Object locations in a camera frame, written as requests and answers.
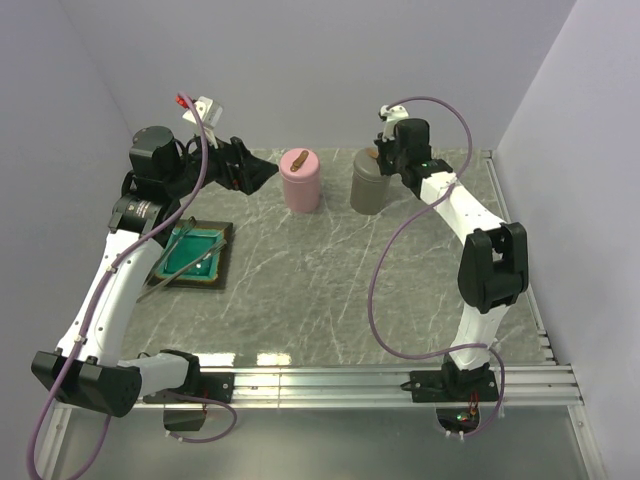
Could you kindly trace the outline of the grey round lid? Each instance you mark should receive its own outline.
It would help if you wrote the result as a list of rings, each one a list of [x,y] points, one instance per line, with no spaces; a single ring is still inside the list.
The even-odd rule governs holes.
[[[383,175],[377,159],[372,157],[367,149],[360,149],[353,159],[353,174],[362,181],[388,184],[391,177]]]

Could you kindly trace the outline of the pink round lid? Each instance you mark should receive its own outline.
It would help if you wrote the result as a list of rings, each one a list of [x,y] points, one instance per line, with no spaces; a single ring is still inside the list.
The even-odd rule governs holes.
[[[287,180],[307,181],[320,171],[318,156],[310,149],[294,148],[286,151],[279,162],[279,171]]]

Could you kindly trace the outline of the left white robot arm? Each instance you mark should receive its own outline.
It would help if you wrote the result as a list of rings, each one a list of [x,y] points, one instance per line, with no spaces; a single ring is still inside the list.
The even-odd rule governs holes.
[[[55,350],[37,352],[31,365],[55,400],[118,418],[143,396],[168,390],[190,402],[201,393],[200,362],[193,354],[163,350],[141,360],[121,358],[143,286],[195,187],[215,182],[251,195],[278,171],[238,137],[181,143],[164,126],[138,131],[129,159],[99,270],[81,309]]]

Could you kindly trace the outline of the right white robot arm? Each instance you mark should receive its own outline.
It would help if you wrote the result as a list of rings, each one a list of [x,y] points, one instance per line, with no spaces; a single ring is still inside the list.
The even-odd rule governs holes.
[[[375,144],[380,173],[398,174],[462,244],[457,285],[463,310],[441,386],[448,397],[464,399],[488,369],[489,346],[501,321],[528,288],[526,230],[491,213],[449,164],[432,156],[426,120],[392,114]]]

